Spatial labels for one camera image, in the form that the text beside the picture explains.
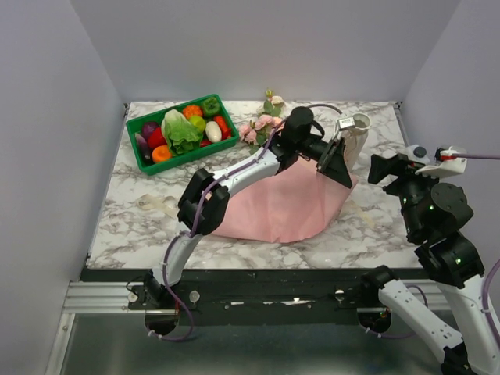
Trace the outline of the beige ribbon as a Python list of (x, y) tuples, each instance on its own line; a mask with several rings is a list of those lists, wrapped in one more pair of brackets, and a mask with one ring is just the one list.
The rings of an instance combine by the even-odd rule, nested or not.
[[(150, 194), (145, 194), (138, 198), (135, 203), (137, 207), (143, 211), (156, 210), (172, 219), (177, 218), (177, 201), (173, 196), (158, 198)], [(373, 229), (375, 227), (375, 223), (370, 216), (363, 212), (362, 208), (352, 200), (344, 204), (341, 214), (344, 216), (347, 214), (356, 214), (369, 228)]]

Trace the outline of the pink wrapping paper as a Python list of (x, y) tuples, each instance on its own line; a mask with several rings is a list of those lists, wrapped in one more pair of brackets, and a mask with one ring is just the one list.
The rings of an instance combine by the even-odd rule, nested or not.
[(293, 166), (238, 192), (216, 236), (291, 243), (316, 236), (336, 220), (352, 190), (300, 158)]

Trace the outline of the pink flower bouquet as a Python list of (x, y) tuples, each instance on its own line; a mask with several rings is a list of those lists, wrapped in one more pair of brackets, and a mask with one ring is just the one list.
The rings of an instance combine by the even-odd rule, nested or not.
[(249, 147), (251, 154), (263, 147), (270, 135), (280, 127), (285, 102), (273, 90), (266, 89), (265, 100), (257, 111), (255, 120), (249, 120), (238, 128), (240, 141)]

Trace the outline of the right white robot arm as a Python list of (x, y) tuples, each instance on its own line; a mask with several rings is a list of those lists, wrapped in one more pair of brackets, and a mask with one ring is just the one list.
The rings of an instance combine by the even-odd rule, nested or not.
[(365, 304), (381, 304), (401, 317), (433, 352), (443, 374), (499, 372), (499, 319), (489, 297), (492, 275), (460, 232), (473, 217), (464, 190), (445, 182), (463, 173), (471, 157), (439, 148), (436, 164), (428, 165), (401, 153), (388, 159), (372, 155), (368, 176), (371, 184), (395, 177), (383, 190), (398, 197), (407, 239), (416, 245), (421, 266), (445, 297), (458, 327), (453, 329), (417, 300), (387, 266), (362, 276), (359, 296)]

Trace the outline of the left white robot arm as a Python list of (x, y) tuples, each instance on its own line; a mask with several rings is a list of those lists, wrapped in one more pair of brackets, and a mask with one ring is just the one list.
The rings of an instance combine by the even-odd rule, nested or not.
[(220, 226), (230, 199), (240, 191), (284, 172), (300, 158), (315, 161), (317, 172), (352, 188), (342, 129), (337, 128), (333, 137), (325, 141), (325, 131), (315, 121), (313, 108), (293, 108), (274, 127), (264, 145), (243, 161), (214, 173), (200, 169), (193, 175), (178, 202), (177, 232), (159, 266), (151, 271), (156, 282), (148, 287), (146, 298), (154, 307), (163, 309), (174, 301), (175, 306), (189, 310), (173, 286), (180, 282), (195, 247)]

